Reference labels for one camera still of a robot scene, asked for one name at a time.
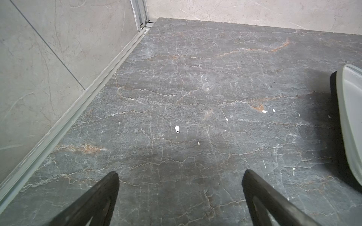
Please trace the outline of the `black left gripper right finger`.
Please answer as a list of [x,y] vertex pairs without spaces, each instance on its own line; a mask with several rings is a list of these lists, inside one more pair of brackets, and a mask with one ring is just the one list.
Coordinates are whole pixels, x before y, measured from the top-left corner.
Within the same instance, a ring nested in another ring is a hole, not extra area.
[[254,226],[271,226],[269,214],[281,226],[319,226],[253,170],[246,170],[242,187]]

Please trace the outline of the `black zippered umbrella sleeve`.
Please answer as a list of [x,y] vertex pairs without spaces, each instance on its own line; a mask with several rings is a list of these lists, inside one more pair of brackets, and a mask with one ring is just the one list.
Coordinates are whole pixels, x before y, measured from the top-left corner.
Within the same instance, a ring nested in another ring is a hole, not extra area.
[[330,76],[336,174],[362,192],[362,70],[351,64]]

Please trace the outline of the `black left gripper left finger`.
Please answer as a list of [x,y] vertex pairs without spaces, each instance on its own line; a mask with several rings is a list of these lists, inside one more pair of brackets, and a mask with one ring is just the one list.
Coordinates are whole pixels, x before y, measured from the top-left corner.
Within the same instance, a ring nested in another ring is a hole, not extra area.
[[46,226],[109,226],[120,187],[119,176],[109,172]]

